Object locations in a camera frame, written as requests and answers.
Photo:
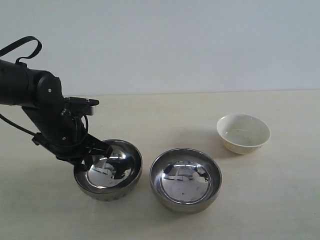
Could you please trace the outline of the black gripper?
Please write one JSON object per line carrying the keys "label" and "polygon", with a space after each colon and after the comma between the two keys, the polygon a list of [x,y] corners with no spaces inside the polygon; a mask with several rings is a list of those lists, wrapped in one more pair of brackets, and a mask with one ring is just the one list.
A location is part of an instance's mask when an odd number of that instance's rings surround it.
{"label": "black gripper", "polygon": [[87,115],[72,114],[65,108],[65,100],[36,102],[21,107],[39,132],[32,141],[41,145],[61,161],[75,163],[76,172],[86,172],[94,164],[90,156],[109,158],[113,148],[89,134]]}

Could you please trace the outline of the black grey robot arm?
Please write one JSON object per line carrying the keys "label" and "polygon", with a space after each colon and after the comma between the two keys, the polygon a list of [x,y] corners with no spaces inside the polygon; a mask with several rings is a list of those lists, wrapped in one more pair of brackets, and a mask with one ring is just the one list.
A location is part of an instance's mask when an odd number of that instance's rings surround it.
{"label": "black grey robot arm", "polygon": [[27,68],[25,63],[0,62],[0,103],[20,106],[38,132],[30,131],[4,117],[4,122],[32,136],[40,145],[82,170],[88,170],[94,157],[110,157],[110,144],[89,134],[88,116],[99,104],[96,99],[64,97],[58,77],[45,70]]}

